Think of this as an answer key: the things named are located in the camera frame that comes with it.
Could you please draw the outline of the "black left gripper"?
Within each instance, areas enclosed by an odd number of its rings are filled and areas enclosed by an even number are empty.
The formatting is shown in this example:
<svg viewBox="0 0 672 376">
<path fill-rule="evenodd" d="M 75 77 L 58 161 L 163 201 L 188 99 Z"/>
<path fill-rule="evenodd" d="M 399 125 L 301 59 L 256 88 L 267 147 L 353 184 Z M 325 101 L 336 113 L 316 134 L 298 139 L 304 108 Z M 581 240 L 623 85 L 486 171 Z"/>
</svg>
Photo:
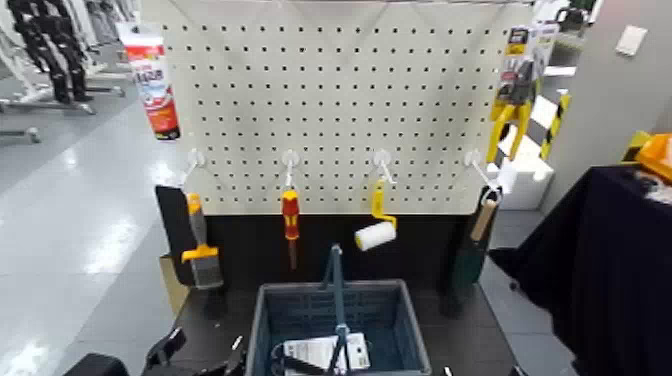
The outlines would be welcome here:
<svg viewBox="0 0 672 376">
<path fill-rule="evenodd" d="M 225 362 L 208 367 L 195 368 L 171 363 L 172 356 L 186 344 L 186 335 L 181 327 L 174 328 L 158 340 L 145 356 L 142 376 L 242 376 L 245 373 L 246 352 L 243 336 L 238 336 L 231 345 L 231 353 Z"/>
</svg>

